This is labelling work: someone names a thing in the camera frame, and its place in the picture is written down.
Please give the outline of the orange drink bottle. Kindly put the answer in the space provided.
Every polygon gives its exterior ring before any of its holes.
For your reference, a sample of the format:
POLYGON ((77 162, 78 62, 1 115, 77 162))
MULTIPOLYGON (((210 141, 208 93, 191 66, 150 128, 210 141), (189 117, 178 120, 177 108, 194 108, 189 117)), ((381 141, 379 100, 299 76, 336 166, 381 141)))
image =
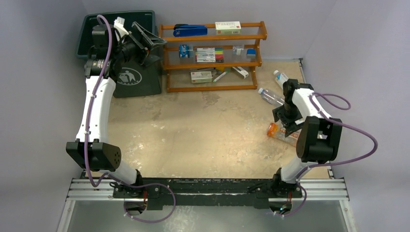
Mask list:
POLYGON ((289 136, 285 136, 286 130, 283 128, 282 124, 279 123, 270 123, 269 128, 267 130, 267 136, 275 139, 279 139, 287 144, 292 146, 296 146, 297 140, 299 138, 300 130, 290 134, 289 136))

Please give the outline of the clear bottle white cap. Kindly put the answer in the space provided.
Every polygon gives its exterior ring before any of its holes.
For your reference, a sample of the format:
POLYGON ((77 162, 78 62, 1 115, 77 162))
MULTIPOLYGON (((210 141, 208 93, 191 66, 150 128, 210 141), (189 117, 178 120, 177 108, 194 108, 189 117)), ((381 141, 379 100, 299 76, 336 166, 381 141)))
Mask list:
POLYGON ((280 107, 284 104, 284 99, 277 96, 272 90, 267 88, 259 88, 258 93, 260 94, 261 98, 268 102, 269 104, 273 105, 275 108, 280 107))

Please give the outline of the white blue label bottle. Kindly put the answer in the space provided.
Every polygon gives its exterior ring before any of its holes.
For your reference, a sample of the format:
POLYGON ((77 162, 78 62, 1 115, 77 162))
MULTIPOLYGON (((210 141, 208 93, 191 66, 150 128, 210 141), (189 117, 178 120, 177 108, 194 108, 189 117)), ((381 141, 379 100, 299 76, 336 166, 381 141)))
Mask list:
POLYGON ((289 80, 289 78, 287 77, 287 75, 284 74, 284 73, 282 73, 282 72, 280 72, 280 71, 278 71, 278 70, 275 70, 275 71, 273 72, 273 75, 274 75, 274 78, 275 78, 276 83, 279 85, 279 87, 280 87, 281 89, 283 89, 284 83, 289 80))

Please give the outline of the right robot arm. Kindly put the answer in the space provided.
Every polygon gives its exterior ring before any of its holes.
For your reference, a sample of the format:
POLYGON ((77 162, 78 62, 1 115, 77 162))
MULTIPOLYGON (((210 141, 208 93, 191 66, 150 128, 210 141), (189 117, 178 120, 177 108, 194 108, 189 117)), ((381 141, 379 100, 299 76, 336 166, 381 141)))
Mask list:
POLYGON ((327 113, 310 84, 296 79, 280 80, 284 104, 273 110, 275 122, 281 122, 285 137, 299 132, 294 159, 280 168, 280 179, 271 184, 272 192, 284 196, 310 168, 337 157, 342 132, 341 120, 327 113))

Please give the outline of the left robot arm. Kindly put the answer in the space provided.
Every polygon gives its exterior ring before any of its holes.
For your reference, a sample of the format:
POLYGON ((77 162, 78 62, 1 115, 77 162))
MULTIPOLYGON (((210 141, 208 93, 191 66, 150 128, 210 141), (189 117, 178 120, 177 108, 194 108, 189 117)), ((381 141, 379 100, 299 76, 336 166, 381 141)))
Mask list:
POLYGON ((85 171, 102 172, 126 184, 133 198, 144 193, 141 175, 121 161, 120 148, 108 142, 110 102, 124 64, 135 61, 148 66, 158 60, 151 51, 167 41, 144 29, 136 22, 126 30, 118 20, 114 24, 96 25, 93 45, 85 64, 86 100, 80 128, 66 152, 85 171))

